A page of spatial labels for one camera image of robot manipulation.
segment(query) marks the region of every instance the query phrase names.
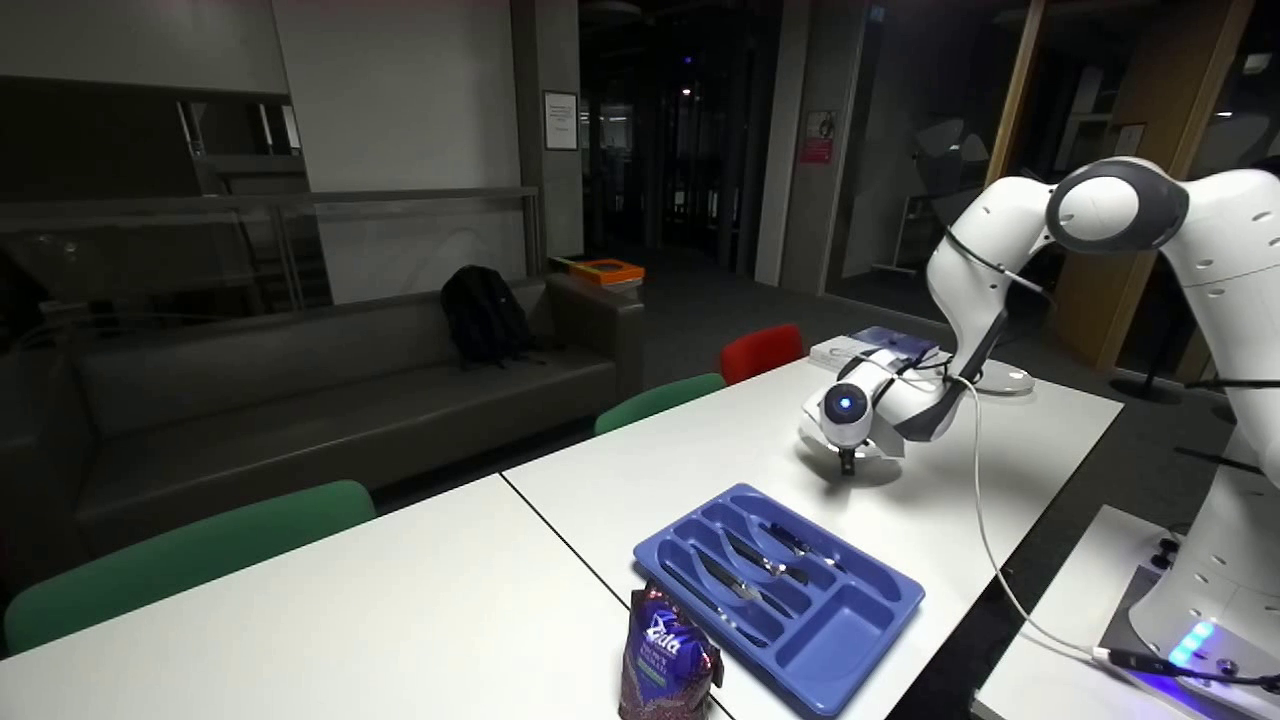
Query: red chair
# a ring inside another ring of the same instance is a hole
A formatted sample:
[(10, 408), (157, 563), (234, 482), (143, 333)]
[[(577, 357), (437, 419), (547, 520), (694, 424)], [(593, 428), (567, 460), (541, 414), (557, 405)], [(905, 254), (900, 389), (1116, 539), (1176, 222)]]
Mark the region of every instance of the red chair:
[(722, 349), (726, 384), (742, 384), (807, 351), (800, 323), (769, 323)]

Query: orange box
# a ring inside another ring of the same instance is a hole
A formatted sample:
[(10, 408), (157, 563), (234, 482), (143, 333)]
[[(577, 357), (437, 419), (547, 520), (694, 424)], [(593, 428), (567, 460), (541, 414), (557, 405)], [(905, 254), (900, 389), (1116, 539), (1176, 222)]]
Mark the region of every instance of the orange box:
[(598, 289), (646, 282), (646, 269), (615, 254), (574, 259), (567, 269)]

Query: black backpack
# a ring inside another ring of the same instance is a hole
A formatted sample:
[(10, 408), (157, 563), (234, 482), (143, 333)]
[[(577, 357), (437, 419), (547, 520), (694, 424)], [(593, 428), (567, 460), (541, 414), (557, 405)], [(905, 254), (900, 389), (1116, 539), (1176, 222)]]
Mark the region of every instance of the black backpack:
[(504, 363), (535, 349), (523, 306), (497, 269), (469, 265), (442, 289), (452, 349), (473, 363)]

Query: green chair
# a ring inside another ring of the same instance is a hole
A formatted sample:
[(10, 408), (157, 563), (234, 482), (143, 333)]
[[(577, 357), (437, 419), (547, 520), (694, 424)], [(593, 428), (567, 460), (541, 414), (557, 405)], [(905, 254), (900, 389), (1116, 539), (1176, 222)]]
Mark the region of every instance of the green chair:
[(147, 535), (24, 586), (4, 613), (10, 651), (62, 641), (371, 516), (363, 482), (333, 481)]
[(646, 414), (658, 414), (664, 408), (700, 401), (700, 394), (709, 394), (716, 389), (726, 389), (722, 373), (700, 373), (700, 374), (684, 374), (684, 379), (673, 379), (673, 384), (658, 384), (658, 389), (637, 392), (637, 394), (611, 405), (608, 412), (602, 412), (598, 414), (598, 437), (615, 433), (623, 424), (637, 424)]

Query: blue cutlery tray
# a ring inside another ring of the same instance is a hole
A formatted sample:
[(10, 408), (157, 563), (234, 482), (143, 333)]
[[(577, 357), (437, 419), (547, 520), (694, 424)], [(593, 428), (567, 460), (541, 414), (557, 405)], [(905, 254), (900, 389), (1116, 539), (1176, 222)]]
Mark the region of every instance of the blue cutlery tray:
[(800, 715), (838, 715), (923, 586), (735, 482), (637, 545), (637, 566)]

